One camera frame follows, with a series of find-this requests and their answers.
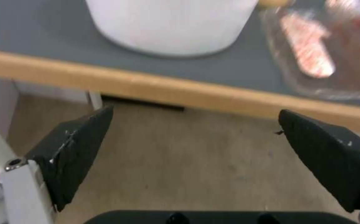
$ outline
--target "black gripper pad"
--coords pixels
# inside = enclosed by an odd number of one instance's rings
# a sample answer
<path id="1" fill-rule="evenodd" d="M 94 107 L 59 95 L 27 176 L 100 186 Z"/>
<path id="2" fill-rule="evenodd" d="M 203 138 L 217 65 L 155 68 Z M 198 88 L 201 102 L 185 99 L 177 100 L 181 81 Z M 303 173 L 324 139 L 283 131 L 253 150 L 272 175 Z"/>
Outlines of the black gripper pad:
<path id="1" fill-rule="evenodd" d="M 72 202 L 96 158 L 112 116 L 113 108 L 106 107 L 61 123 L 26 155 L 39 165 L 58 211 Z"/>
<path id="2" fill-rule="evenodd" d="M 282 110 L 279 123 L 294 151 L 319 182 L 348 212 L 360 209 L 360 137 Z"/>

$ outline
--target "gray tabletop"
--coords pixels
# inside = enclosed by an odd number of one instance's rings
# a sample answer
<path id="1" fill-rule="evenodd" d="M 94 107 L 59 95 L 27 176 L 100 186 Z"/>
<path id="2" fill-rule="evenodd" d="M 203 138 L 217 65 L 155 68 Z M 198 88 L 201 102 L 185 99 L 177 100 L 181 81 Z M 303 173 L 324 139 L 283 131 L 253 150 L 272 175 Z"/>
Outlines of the gray tabletop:
<path id="1" fill-rule="evenodd" d="M 257 10 L 230 48 L 211 56 L 178 59 L 139 54 L 106 40 L 82 0 L 0 0 L 0 51 L 297 95 L 282 82 Z"/>

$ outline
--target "screw hole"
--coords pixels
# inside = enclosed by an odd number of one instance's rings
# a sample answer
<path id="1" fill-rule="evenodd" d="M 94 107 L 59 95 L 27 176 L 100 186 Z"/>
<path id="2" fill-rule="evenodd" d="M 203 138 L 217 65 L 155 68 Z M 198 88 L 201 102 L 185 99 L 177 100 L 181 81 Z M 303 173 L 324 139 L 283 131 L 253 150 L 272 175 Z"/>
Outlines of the screw hole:
<path id="1" fill-rule="evenodd" d="M 279 221 L 271 214 L 265 213 L 259 216 L 258 224 L 280 224 Z"/>
<path id="2" fill-rule="evenodd" d="M 176 212 L 166 220 L 166 224 L 189 224 L 189 220 L 182 213 Z"/>
<path id="3" fill-rule="evenodd" d="M 19 164 L 21 161 L 22 161 L 21 159 L 13 159 L 12 161 L 9 162 L 8 165 L 15 166 L 15 165 Z"/>

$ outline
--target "white container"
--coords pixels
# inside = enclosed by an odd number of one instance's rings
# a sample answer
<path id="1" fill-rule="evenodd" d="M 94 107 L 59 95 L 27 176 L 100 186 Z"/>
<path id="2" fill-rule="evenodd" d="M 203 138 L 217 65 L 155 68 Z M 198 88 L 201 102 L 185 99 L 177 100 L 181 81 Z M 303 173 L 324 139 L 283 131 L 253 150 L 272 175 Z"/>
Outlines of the white container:
<path id="1" fill-rule="evenodd" d="M 197 56 L 230 46 L 258 0 L 86 0 L 98 30 L 146 53 Z"/>

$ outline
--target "metal screw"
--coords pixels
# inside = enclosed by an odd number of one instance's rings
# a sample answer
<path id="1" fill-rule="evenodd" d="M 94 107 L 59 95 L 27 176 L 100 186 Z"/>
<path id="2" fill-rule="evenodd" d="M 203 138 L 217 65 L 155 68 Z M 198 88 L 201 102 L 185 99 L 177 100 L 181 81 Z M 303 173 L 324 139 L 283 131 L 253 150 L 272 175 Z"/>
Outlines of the metal screw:
<path id="1" fill-rule="evenodd" d="M 25 158 L 10 159 L 8 162 L 6 162 L 4 169 L 6 172 L 8 172 L 14 169 L 18 169 L 19 167 L 22 167 L 26 164 L 28 164 L 28 161 Z"/>

